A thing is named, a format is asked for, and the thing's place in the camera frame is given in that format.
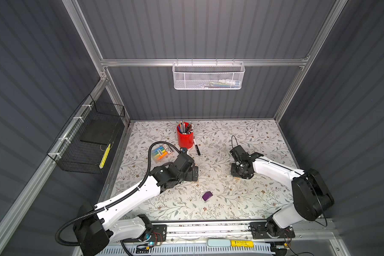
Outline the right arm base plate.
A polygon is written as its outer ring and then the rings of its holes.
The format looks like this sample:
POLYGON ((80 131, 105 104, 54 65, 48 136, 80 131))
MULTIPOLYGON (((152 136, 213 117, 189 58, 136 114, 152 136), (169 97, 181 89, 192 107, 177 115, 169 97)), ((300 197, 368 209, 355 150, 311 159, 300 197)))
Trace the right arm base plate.
POLYGON ((254 239, 293 239, 295 238, 294 230, 291 226, 280 228, 276 224, 269 222, 251 222, 248 230, 254 239))

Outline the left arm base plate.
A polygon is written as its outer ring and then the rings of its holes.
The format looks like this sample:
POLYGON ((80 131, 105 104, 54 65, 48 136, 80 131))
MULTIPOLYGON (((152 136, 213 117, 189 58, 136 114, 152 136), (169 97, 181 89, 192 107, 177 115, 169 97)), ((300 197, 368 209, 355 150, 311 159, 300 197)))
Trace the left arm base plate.
POLYGON ((146 228, 144 241, 147 242, 165 242, 167 235, 167 225, 153 224, 146 228))

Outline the purple block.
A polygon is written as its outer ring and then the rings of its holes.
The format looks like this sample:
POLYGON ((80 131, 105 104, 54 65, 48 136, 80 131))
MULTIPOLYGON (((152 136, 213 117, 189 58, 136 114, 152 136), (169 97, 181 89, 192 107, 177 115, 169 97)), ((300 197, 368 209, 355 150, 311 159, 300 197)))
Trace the purple block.
POLYGON ((213 196, 211 191, 205 192, 202 196, 203 201, 208 201, 213 196))

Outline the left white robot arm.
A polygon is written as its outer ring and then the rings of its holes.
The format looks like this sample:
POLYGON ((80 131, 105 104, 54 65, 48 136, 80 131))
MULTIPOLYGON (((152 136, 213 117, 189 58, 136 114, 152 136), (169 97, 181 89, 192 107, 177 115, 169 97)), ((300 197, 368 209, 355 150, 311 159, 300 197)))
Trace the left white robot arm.
POLYGON ((173 162, 151 168, 145 181, 104 202, 83 204, 78 211, 78 220, 73 232, 82 253, 95 256, 110 242, 127 239, 148 240, 153 225, 140 214, 119 226, 117 221, 141 203, 162 194, 184 181, 197 181, 199 168, 185 149, 173 162))

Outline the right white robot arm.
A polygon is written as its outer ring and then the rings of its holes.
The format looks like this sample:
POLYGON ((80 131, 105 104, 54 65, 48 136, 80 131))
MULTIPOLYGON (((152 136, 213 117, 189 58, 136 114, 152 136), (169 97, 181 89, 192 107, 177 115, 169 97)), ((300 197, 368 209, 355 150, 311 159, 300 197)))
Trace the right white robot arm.
POLYGON ((285 185, 291 192, 293 202, 267 219, 266 230, 273 237, 298 222, 315 221, 335 204, 322 176, 314 169, 294 169, 261 153, 249 154, 240 145, 233 147, 229 153, 234 159, 231 165, 233 177, 251 179, 255 174, 264 175, 285 185))

